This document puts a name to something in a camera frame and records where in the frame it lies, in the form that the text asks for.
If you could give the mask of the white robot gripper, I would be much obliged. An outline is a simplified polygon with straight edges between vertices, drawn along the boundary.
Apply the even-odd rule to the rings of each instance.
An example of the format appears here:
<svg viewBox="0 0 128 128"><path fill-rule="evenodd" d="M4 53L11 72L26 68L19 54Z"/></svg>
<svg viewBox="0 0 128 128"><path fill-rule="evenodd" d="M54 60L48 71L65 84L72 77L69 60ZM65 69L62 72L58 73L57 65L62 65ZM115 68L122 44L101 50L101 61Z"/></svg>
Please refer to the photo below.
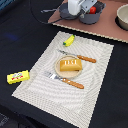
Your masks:
<svg viewBox="0 0 128 128"><path fill-rule="evenodd" d="M68 0L68 11L71 15L77 15L81 10L87 12L97 0Z"/></svg>

